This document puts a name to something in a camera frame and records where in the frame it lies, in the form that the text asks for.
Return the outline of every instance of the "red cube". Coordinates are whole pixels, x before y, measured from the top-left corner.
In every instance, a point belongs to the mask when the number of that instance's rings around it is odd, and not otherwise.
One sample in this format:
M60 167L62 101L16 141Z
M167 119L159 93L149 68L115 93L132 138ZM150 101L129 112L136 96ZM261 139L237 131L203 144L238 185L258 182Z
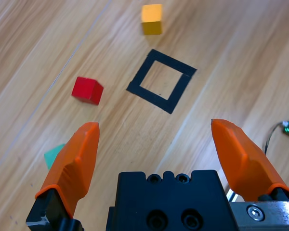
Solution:
M98 105L102 97L103 87L95 79L77 77L72 96L82 102Z

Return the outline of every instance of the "black square outline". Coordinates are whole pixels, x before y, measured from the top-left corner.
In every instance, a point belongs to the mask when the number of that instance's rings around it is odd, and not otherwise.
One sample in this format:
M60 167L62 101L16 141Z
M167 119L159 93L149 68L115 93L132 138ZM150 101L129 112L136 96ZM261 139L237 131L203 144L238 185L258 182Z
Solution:
M182 73L167 100L140 86L154 61L158 61ZM196 71L195 68L152 49L126 90L171 114Z

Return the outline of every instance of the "teal cube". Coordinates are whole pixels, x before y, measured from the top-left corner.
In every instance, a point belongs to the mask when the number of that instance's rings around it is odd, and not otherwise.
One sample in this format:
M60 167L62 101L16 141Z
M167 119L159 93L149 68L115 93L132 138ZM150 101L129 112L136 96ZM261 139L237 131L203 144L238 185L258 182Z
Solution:
M52 167L54 160L56 159L61 149L63 149L64 145L65 143L55 147L54 149L51 149L50 151L44 154L44 158L45 158L48 169Z

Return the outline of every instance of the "wood grain surface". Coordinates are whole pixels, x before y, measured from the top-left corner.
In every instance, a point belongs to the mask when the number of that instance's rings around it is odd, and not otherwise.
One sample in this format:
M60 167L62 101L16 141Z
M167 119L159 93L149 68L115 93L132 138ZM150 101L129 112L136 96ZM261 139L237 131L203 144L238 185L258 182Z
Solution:
M163 4L163 34L146 37L151 3ZM198 70L171 115L126 91L151 49ZM98 106L71 97L77 76L104 86ZM155 63L142 87L167 98L179 77ZM85 230L105 230L122 171L215 169L226 188L212 118L259 146L289 120L289 0L0 1L0 230L28 230L43 154L88 121L101 137L75 213ZM289 137L276 130L267 156L289 185Z

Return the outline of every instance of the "cable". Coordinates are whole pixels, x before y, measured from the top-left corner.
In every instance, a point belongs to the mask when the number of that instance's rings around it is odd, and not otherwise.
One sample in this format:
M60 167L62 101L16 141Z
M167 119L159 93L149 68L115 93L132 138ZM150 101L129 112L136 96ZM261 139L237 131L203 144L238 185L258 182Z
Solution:
M270 129L270 133L269 133L269 135L268 135L268 137L267 137L267 139L266 139L266 143L265 143L265 146L264 146L264 148L263 148L263 152L264 152L265 155L266 155L266 152L267 152L267 150L268 150L269 142L270 142L270 139L271 139L271 137L272 137L272 135L273 135L273 132L274 132L274 131L276 130L276 128L278 128L279 126L284 125L284 122L285 122L285 121L279 122L279 123L275 124L275 125Z

